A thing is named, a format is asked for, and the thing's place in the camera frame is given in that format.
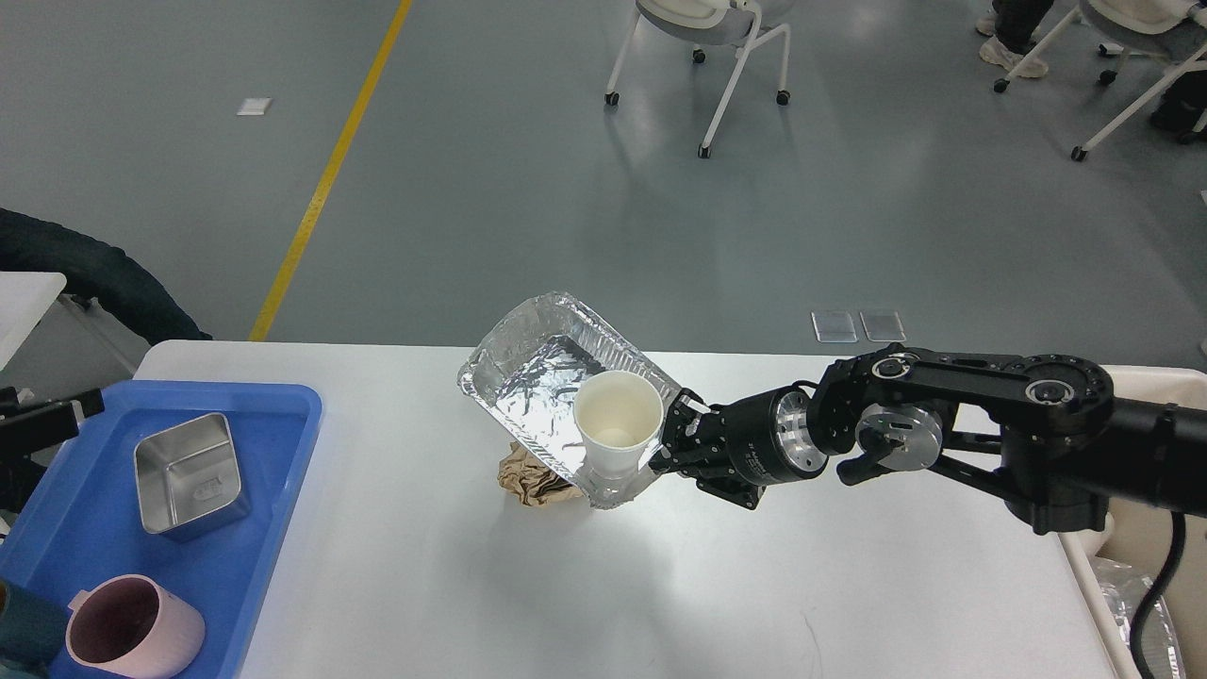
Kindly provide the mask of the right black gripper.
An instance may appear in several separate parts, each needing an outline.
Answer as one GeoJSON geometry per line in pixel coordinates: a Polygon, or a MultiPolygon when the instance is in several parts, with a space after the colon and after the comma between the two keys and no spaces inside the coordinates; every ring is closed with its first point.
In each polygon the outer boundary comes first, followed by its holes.
{"type": "Polygon", "coordinates": [[[756,510],[766,486],[814,480],[826,469],[828,456],[809,431],[809,404],[801,387],[759,392],[713,409],[698,392],[680,390],[648,467],[654,474],[698,474],[702,467],[718,472],[724,478],[695,478],[696,488],[756,510]],[[700,425],[702,443],[696,441],[700,425]]]}

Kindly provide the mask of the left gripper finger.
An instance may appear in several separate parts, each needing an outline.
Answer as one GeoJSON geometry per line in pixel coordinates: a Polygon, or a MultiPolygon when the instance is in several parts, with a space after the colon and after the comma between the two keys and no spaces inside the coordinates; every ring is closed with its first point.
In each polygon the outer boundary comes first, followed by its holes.
{"type": "Polygon", "coordinates": [[[105,409],[101,390],[23,405],[13,387],[1,390],[1,453],[36,453],[78,435],[86,418],[105,409]]]}

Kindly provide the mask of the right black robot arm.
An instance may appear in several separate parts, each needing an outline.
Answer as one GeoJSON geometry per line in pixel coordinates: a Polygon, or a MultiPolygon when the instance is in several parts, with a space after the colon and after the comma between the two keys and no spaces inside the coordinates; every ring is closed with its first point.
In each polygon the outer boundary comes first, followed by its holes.
{"type": "Polygon", "coordinates": [[[1004,501],[1044,535],[1103,529],[1113,498],[1205,516],[1205,412],[1114,394],[1110,374],[1065,355],[958,355],[892,343],[797,381],[698,411],[680,390],[655,474],[756,508],[768,486],[836,458],[849,486],[931,470],[1004,501]]]}

